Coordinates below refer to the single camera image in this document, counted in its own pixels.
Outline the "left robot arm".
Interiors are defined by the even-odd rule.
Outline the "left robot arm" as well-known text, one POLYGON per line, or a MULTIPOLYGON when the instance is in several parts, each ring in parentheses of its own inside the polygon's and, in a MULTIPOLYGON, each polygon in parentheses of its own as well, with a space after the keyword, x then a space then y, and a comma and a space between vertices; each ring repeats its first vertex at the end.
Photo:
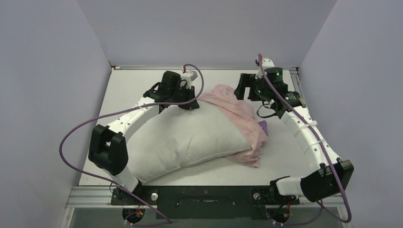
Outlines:
POLYGON ((195 71, 181 74, 165 71, 160 82, 145 91, 132 111, 124 112, 106 126, 96 125, 91 134, 88 159, 107 173, 119 187, 124 188, 123 198, 129 204, 141 200, 141 182, 131 173, 128 164, 127 141, 148 120, 160 114, 171 104, 184 110, 198 109, 195 87, 195 71))

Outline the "purple Elsa print pillowcase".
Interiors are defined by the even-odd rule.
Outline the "purple Elsa print pillowcase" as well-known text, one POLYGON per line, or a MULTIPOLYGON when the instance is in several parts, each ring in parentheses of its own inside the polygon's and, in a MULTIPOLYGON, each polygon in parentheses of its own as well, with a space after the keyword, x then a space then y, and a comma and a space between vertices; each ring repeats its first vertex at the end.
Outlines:
POLYGON ((250 143, 250 149, 226 155, 225 158, 258 168, 262 147, 269 139, 267 129, 255 119, 253 107, 244 100, 238 100, 234 92, 232 87, 219 84, 211 92, 200 95, 198 100, 217 106, 250 143))

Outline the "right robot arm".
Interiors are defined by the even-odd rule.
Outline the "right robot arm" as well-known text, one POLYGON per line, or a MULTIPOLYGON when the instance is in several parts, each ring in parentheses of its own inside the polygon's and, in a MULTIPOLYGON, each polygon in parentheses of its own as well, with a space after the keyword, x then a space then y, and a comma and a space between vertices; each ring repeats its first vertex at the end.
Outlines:
POLYGON ((281 203, 287 196, 303 196, 316 202, 345 190, 354 171, 353 164, 341 159, 325 141, 304 99, 298 92, 290 91, 283 81, 283 69, 269 67, 264 72, 242 73, 234 94, 242 100, 249 88, 249 100, 268 102, 275 116, 293 133, 312 171, 305 177, 287 176, 271 181, 269 199, 281 203))

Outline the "white pillow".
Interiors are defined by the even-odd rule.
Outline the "white pillow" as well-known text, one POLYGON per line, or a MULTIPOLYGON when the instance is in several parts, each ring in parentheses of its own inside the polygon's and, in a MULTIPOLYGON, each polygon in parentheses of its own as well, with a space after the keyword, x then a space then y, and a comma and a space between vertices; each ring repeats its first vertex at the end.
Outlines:
POLYGON ((169 107, 129 139, 127 166, 140 182, 251 150, 250 142, 216 105, 199 105, 190 111, 169 107))

